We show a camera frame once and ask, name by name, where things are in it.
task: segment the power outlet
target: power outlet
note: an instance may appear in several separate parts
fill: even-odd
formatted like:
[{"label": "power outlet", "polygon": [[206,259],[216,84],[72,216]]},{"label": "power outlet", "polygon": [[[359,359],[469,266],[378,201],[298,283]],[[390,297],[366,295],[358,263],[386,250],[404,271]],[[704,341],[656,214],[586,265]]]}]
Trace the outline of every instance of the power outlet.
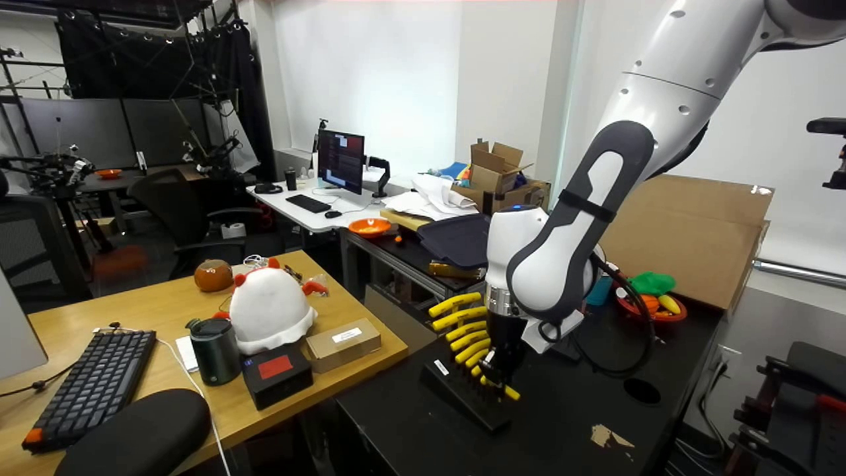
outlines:
[{"label": "power outlet", "polygon": [[728,363],[728,368],[723,375],[732,379],[743,362],[743,352],[735,351],[731,347],[726,347],[720,344],[717,346],[717,352],[714,353],[714,359],[711,362],[711,370],[716,371],[720,362]]}]

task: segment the travel mug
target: travel mug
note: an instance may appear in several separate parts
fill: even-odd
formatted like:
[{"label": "travel mug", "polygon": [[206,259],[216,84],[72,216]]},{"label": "travel mug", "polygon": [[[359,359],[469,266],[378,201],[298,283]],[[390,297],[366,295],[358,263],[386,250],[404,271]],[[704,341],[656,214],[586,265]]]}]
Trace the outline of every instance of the travel mug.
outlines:
[{"label": "travel mug", "polygon": [[288,170],[285,170],[285,183],[288,185],[289,191],[297,190],[297,171],[293,167],[288,167]]},{"label": "travel mug", "polygon": [[191,346],[206,385],[223,385],[238,377],[240,355],[235,329],[228,319],[194,319],[185,327],[191,330]]}]

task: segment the black chair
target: black chair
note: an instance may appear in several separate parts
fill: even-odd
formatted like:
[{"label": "black chair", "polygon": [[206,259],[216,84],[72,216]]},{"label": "black chair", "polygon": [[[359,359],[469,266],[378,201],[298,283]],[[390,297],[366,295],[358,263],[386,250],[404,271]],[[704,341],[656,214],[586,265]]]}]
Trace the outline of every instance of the black chair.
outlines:
[{"label": "black chair", "polygon": [[0,243],[0,267],[25,313],[92,298],[50,198],[0,198]]},{"label": "black chair", "polygon": [[282,237],[275,233],[248,234],[245,238],[228,240],[207,239],[212,219],[237,215],[258,218],[261,210],[225,208],[206,215],[190,183],[177,169],[149,174],[132,184],[127,194],[161,220],[176,243],[177,262],[171,271],[171,280],[193,274],[206,259],[240,264],[251,254],[270,257],[285,252]]}]

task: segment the black curtain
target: black curtain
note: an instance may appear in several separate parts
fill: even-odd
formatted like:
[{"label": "black curtain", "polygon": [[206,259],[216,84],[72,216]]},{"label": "black curtain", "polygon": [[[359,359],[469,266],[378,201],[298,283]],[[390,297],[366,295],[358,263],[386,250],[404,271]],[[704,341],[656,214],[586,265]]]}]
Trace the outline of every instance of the black curtain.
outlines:
[{"label": "black curtain", "polygon": [[264,180],[275,176],[261,66],[241,19],[189,39],[101,28],[95,17],[77,11],[60,12],[56,28],[73,98],[198,97],[213,105],[228,99],[261,162],[253,172]]}]

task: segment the computer monitor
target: computer monitor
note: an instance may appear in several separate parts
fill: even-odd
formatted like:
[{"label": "computer monitor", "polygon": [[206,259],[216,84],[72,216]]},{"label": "computer monitor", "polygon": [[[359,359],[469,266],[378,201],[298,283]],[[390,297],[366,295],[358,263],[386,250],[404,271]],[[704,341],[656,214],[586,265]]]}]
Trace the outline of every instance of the computer monitor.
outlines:
[{"label": "computer monitor", "polygon": [[0,270],[0,379],[47,363],[47,355]]},{"label": "computer monitor", "polygon": [[365,138],[321,130],[317,138],[317,174],[326,182],[361,195]]}]

